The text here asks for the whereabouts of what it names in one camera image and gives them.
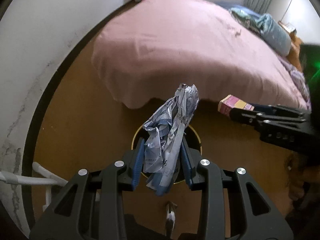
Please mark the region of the person's right hand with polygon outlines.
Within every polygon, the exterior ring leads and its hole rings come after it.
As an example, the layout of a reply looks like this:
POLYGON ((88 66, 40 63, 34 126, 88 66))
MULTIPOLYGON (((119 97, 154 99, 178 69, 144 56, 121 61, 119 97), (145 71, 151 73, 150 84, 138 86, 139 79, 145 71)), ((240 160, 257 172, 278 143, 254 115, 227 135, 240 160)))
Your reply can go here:
POLYGON ((292 152, 286 163, 289 176, 289 198, 298 201, 308 198, 319 198, 319 163, 307 161, 292 152))

